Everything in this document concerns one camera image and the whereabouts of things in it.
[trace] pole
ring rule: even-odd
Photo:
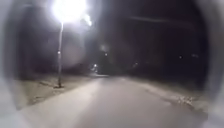
[[[61,28],[59,33],[59,45],[58,45],[58,88],[62,88],[61,84],[61,69],[62,69],[62,60],[61,60],[61,46],[62,46],[62,34],[63,34],[63,22],[61,22]]]

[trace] asphalt road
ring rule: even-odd
[[[198,128],[204,117],[125,80],[96,79],[10,115],[12,128]]]

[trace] lamp post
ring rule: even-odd
[[[55,0],[52,12],[55,18],[61,23],[58,45],[58,88],[62,87],[62,36],[65,23],[75,23],[83,18],[86,13],[87,5],[85,0]]]
[[[61,22],[60,33],[59,33],[59,40],[58,40],[58,87],[62,88],[61,84],[61,69],[62,69],[62,60],[61,60],[61,46],[62,46],[62,35],[63,35],[63,27],[64,23]]]

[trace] bright light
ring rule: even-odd
[[[55,0],[52,11],[62,23],[79,21],[87,10],[85,0]]]
[[[84,16],[84,20],[86,21],[86,23],[89,25],[89,26],[92,26],[92,21],[91,21],[91,18],[89,15],[85,15]]]

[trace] night sky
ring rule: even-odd
[[[191,0],[95,0],[91,4],[94,25],[90,29],[65,25],[65,71],[204,81],[207,32]],[[59,25],[46,8],[31,4],[25,10],[16,42],[18,70],[54,72]]]

